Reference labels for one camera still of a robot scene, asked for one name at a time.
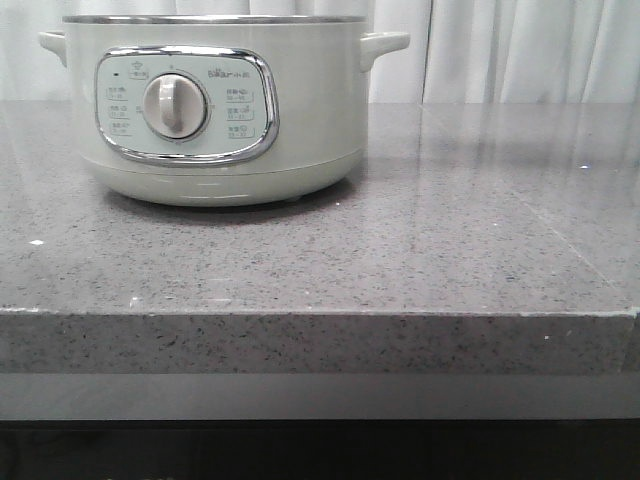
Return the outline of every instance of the cooker handle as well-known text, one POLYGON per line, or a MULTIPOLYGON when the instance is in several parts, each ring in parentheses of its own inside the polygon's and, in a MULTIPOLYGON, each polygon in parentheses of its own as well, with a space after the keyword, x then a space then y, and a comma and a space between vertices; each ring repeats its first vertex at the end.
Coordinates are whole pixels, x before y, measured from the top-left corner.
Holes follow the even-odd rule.
POLYGON ((380 55, 409 46, 411 35, 404 32, 365 33, 360 39, 360 70, 368 72, 380 55))
POLYGON ((62 65, 67 66, 67 46, 64 42, 63 32, 40 32, 38 33, 38 42, 42 48, 58 55, 62 65))

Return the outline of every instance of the cooker control panel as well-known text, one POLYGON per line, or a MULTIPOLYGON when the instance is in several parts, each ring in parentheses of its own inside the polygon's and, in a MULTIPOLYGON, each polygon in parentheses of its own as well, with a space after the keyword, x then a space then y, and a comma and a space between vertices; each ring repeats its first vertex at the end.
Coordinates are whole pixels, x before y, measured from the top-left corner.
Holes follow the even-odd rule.
POLYGON ((162 166, 250 160, 278 134, 273 75, 242 49, 109 50, 96 69, 96 122, 123 156, 162 166))

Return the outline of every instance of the cooker rim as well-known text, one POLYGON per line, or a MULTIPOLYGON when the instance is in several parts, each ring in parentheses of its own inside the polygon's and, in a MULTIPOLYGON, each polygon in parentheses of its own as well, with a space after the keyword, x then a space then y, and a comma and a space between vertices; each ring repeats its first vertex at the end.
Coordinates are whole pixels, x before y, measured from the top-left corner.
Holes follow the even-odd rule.
POLYGON ((222 24, 222 25, 281 25, 360 23, 364 17, 350 15, 72 15, 62 17, 64 23, 88 24, 222 24))

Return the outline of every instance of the cooker base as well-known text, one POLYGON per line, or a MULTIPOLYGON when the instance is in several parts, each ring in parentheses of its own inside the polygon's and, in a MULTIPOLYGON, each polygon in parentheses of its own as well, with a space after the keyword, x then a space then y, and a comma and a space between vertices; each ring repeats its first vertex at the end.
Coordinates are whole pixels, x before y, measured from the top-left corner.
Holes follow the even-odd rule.
POLYGON ((363 151, 310 167, 247 175, 135 173, 87 161, 103 184, 138 200, 190 207, 228 207, 287 200, 337 182, 362 159, 363 151))

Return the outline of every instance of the white speck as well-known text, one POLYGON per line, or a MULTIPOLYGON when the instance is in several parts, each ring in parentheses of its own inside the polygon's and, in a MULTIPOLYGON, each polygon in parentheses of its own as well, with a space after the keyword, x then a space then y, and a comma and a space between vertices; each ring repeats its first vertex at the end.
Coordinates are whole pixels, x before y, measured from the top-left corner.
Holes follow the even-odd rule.
POLYGON ((129 300, 129 308, 136 307, 136 306, 140 305, 141 303, 142 303, 142 298, 140 298, 140 297, 131 297, 131 300, 129 300))
POLYGON ((18 312, 27 312, 27 313, 38 313, 40 310, 38 307, 32 308, 0 308, 0 313, 18 313, 18 312))

